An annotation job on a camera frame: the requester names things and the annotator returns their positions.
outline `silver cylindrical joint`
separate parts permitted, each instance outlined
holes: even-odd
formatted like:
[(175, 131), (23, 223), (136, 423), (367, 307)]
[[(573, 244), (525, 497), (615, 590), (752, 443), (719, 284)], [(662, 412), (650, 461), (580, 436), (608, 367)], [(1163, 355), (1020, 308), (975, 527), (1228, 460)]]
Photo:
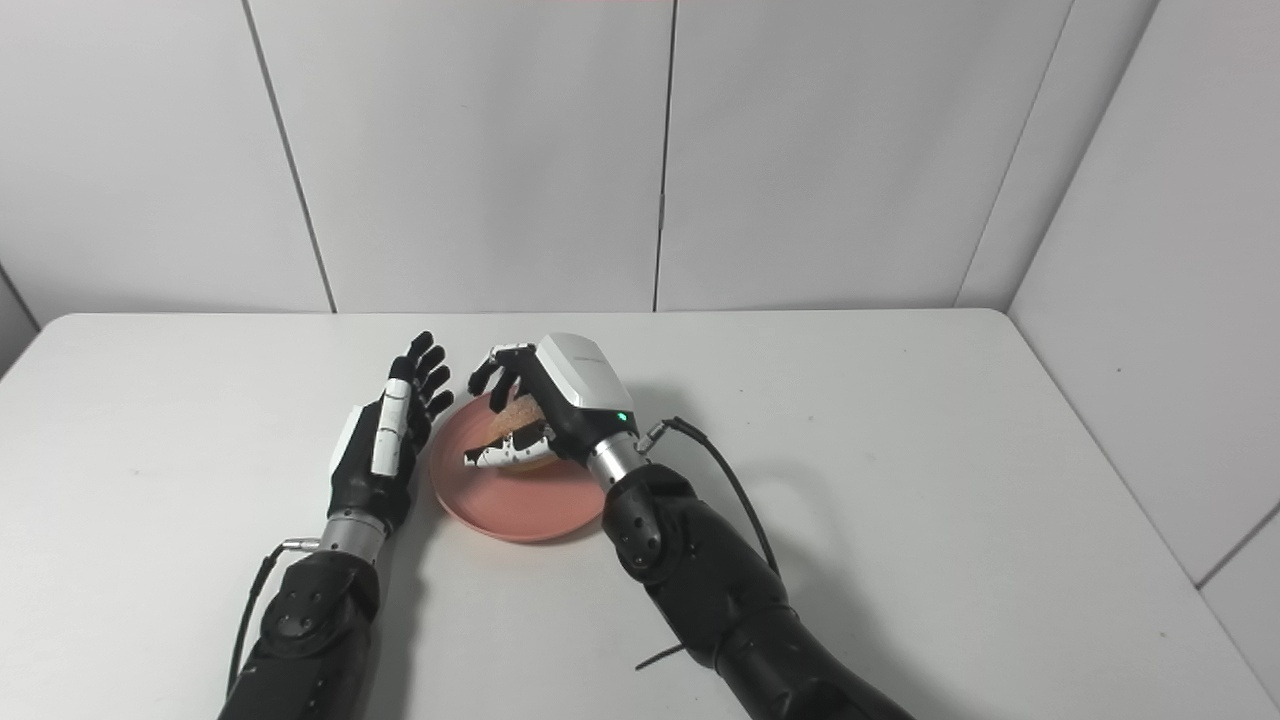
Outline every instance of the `silver cylindrical joint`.
[(636, 439), (639, 438), (632, 433), (617, 433), (591, 448), (586, 469), (595, 475), (604, 489), (609, 489), (609, 486), (621, 480), (627, 473), (649, 464), (649, 460), (636, 450)]
[(334, 512), (320, 536), (320, 550), (355, 555), (372, 565), (387, 539), (381, 520), (358, 510)]

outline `black forearm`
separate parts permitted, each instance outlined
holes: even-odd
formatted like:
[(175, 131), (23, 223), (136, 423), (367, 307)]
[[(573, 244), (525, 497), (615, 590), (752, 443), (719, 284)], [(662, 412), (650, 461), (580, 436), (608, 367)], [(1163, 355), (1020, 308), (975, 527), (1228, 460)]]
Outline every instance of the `black forearm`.
[(343, 552), (292, 565), (219, 720), (352, 717), (378, 614), (372, 566)]
[(753, 719), (910, 720), (804, 628), (782, 580), (684, 477), (632, 471), (605, 498), (604, 529), (689, 655)]

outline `white table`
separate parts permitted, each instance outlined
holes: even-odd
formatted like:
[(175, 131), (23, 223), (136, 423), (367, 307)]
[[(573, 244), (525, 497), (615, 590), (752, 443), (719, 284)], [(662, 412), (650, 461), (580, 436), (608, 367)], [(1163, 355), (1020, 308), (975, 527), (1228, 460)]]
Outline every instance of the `white table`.
[[(721, 446), (800, 615), (919, 720), (1280, 717), (983, 310), (60, 319), (0, 382), (0, 717), (214, 717), (259, 559), (319, 532), (349, 406), (421, 328), (454, 389), (492, 343), (595, 338), (641, 424)], [(745, 525), (699, 448), (655, 455)], [(685, 656), (632, 671), (671, 634), (598, 532), (507, 544), (420, 501), (389, 568), (370, 719), (744, 717)]]

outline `wall seam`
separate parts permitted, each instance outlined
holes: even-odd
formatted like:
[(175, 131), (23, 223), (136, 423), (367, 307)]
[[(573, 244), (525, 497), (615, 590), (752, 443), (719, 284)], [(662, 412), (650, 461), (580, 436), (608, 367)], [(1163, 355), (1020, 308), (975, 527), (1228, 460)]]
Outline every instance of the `wall seam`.
[(18, 307), (22, 309), (23, 315), (27, 316), (27, 322), (31, 323), (31, 329), (40, 332), (40, 320), (36, 319), (36, 314), (31, 311), (31, 306), (27, 305), (27, 300), (18, 292), (18, 286), (13, 283), (13, 278), (9, 277), (9, 272), (5, 270), (4, 264), (0, 263), (0, 283), (9, 288), (13, 293), (13, 299), (18, 302)]
[(320, 251), (320, 241), (316, 240), (316, 229), (311, 222), (311, 208), (307, 205), (307, 196), (302, 191), (302, 178), (298, 176), (298, 165), (293, 159), (293, 146), (289, 143), (289, 133), (284, 129), (284, 115), (280, 113), (280, 102), (275, 96), (275, 85), (271, 82), (271, 72), (266, 67), (266, 54), (262, 53), (262, 41), (257, 35), (257, 23), (253, 20), (253, 9), (248, 0), (241, 0), (244, 9), (244, 22), (248, 23), (248, 33), (253, 41), (253, 53), (257, 55), (257, 67), (262, 73), (262, 85), (266, 87), (266, 97), (271, 104), (271, 114), (275, 117), (275, 129), (280, 135), (280, 145), (284, 149), (284, 160), (289, 165), (289, 177), (293, 179), (293, 190), (298, 196), (298, 206), (302, 209), (302, 222), (307, 228), (307, 237), (311, 240), (311, 252), (316, 259), (316, 269), (320, 272), (320, 283), (324, 286), (324, 296), (329, 302), (329, 311), (337, 313), (338, 305), (333, 299), (333, 287), (329, 284), (329, 270), (324, 265), (324, 254)]
[(1226, 568), (1231, 562), (1231, 560), (1234, 560), (1235, 556), (1239, 555), (1240, 551), (1244, 550), (1244, 547), (1253, 541), (1253, 538), (1258, 537), (1258, 533), (1261, 533), (1263, 528), (1271, 524), (1271, 520), (1275, 520), (1277, 514), (1280, 514), (1280, 501), (1276, 501), (1275, 506), (1272, 506), (1271, 510), (1268, 510), (1267, 514), (1263, 515), (1262, 519), (1258, 520), (1253, 525), (1253, 528), (1249, 529), (1249, 532), (1244, 533), (1244, 537), (1240, 538), (1239, 542), (1233, 544), (1231, 550), (1228, 550), (1226, 555), (1224, 555), (1221, 560), (1215, 562), (1213, 566), (1208, 569), (1208, 573), (1204, 573), (1204, 577), (1201, 578), (1198, 583), (1196, 583), (1196, 589), (1204, 589), (1204, 585), (1207, 585), (1208, 582), (1212, 580), (1215, 575), (1221, 573), (1222, 568)]
[(1066, 32), (1066, 23), (1071, 19), (1071, 10), (1075, 9), (1075, 0), (1066, 6), (1066, 13), (1062, 13), (1062, 24), (1057, 28), (1057, 37), (1053, 38), (1053, 47), (1048, 51), (1048, 60), (1044, 61), (1044, 70), (1041, 72), (1041, 79), (1036, 83), (1036, 94), (1032, 95), (1032, 101), (1027, 104), (1027, 115), (1023, 118), (1023, 126), (1018, 128), (1018, 137), (1014, 140), (1014, 147), (1009, 152), (1009, 160), (1005, 163), (1005, 172), (1000, 176), (1000, 183), (996, 186), (996, 195), (991, 199), (991, 208), (987, 209), (987, 217), (982, 220), (982, 229), (978, 231), (978, 238), (973, 242), (973, 252), (969, 254), (969, 263), (964, 266), (964, 273), (960, 275), (960, 283), (956, 286), (956, 296), (951, 300), (951, 306), (957, 307), (960, 305), (960, 293), (964, 292), (964, 283), (969, 279), (969, 272), (973, 269), (973, 261), (978, 258), (978, 249), (982, 247), (982, 241), (987, 237), (987, 225), (991, 224), (991, 217), (996, 213), (996, 204), (1000, 202), (1000, 193), (1005, 190), (1005, 181), (1009, 179), (1009, 170), (1014, 167), (1014, 158), (1018, 156), (1018, 149), (1023, 145), (1023, 135), (1027, 132), (1027, 126), (1030, 124), (1032, 111), (1036, 109), (1036, 102), (1039, 100), (1039, 94), (1044, 90), (1044, 78), (1048, 77), (1048, 69), (1053, 65), (1053, 58), (1057, 56), (1057, 46), (1062, 42), (1062, 35)]
[(662, 274), (662, 233), (667, 220), (667, 149), (671, 141), (671, 88), (676, 78), (676, 17), (680, 0), (671, 0), (671, 45), (667, 47), (667, 109), (662, 127), (662, 179), (658, 184), (658, 245), (653, 259), (653, 307), (658, 311), (658, 282)]

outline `black finger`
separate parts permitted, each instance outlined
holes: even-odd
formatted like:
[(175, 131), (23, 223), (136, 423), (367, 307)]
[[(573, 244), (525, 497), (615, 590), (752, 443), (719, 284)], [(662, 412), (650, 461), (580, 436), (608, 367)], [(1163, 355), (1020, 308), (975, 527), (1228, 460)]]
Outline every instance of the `black finger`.
[(439, 345), (433, 345), (426, 352), (417, 359), (413, 369), (419, 373), (425, 373), (426, 370), (439, 365), (444, 361), (444, 348)]
[(413, 377), (413, 363), (401, 355), (399, 357), (392, 360), (392, 369), (387, 372), (387, 377), (397, 380), (408, 380)]
[(440, 388), (440, 386), (449, 380), (452, 374), (453, 373), (449, 372), (448, 365), (440, 365), (428, 373), (426, 377), (419, 375), (419, 378), (413, 380), (413, 384), (417, 387), (417, 392), (421, 396), (431, 397), (435, 395), (435, 391)]
[(502, 409), (507, 406), (507, 398), (511, 397), (511, 386), (516, 383), (515, 370), (503, 370), (498, 382), (493, 384), (493, 395), (489, 396), (489, 410), (494, 413), (502, 413)]
[(428, 418), (424, 409), (417, 404), (413, 405), (413, 409), (408, 414), (408, 433), (416, 446), (425, 443), (426, 437), (431, 434), (431, 419)]
[(404, 355), (408, 355), (417, 361), (417, 359), (421, 357), (422, 354), (426, 352), (426, 350), (433, 345), (435, 345), (435, 336), (431, 334), (431, 331), (422, 331), (413, 338), (413, 342), (408, 343), (408, 352)]
[(480, 395), (484, 392), (484, 387), (489, 384), (489, 378), (498, 372), (498, 365), (490, 360), (485, 360), (483, 365), (476, 368), (475, 373), (471, 373), (471, 379), (467, 380), (467, 392), (471, 395)]
[(444, 391), (440, 395), (433, 397), (431, 401), (426, 404), (425, 409), (426, 416), (430, 419), (435, 419), (435, 416), (443, 413), (444, 409), (448, 407), (449, 405), (453, 405), (453, 393), (449, 391)]

